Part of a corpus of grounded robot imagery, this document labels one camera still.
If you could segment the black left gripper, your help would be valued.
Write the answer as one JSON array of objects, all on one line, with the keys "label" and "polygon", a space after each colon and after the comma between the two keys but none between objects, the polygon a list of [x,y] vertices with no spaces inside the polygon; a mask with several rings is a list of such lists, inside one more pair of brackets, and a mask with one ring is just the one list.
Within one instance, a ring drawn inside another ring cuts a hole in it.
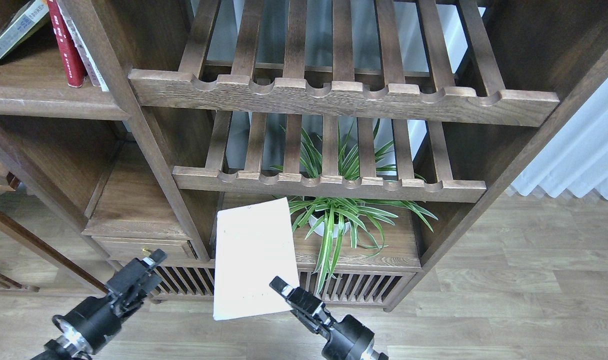
[{"label": "black left gripper", "polygon": [[108,295],[89,296],[66,315],[54,315],[52,321],[62,335],[51,342],[51,349],[59,356],[97,354],[162,282],[154,270],[167,257],[165,251],[157,249],[143,259],[132,259],[107,281]]}]

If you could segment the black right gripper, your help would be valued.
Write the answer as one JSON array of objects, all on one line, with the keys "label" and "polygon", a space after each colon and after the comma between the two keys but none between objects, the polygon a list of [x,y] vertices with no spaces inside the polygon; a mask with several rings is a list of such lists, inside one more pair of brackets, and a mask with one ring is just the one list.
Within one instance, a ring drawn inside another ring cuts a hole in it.
[{"label": "black right gripper", "polygon": [[291,313],[313,334],[325,336],[321,354],[327,360],[376,360],[375,333],[350,314],[335,321],[326,303],[302,287],[293,287],[279,276],[269,286],[292,308]]}]

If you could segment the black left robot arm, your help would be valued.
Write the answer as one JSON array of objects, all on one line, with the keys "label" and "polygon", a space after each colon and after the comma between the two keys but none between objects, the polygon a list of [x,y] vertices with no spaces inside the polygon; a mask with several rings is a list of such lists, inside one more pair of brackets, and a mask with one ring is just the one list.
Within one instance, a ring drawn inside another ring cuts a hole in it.
[{"label": "black left robot arm", "polygon": [[52,322],[62,332],[44,345],[35,360],[90,360],[122,329],[122,324],[139,310],[144,299],[161,282],[154,269],[167,258],[157,249],[143,259],[132,259],[119,270],[102,298],[89,296],[66,315],[56,314]]}]

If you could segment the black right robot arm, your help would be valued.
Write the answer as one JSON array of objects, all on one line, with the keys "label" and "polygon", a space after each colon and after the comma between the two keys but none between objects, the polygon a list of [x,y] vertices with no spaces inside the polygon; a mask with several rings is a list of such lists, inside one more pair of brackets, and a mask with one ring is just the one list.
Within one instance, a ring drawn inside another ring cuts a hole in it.
[{"label": "black right robot arm", "polygon": [[327,360],[388,360],[389,356],[374,350],[375,333],[350,314],[336,321],[326,303],[302,287],[293,287],[279,276],[270,287],[292,308],[291,313],[313,334],[327,342],[321,354]]}]

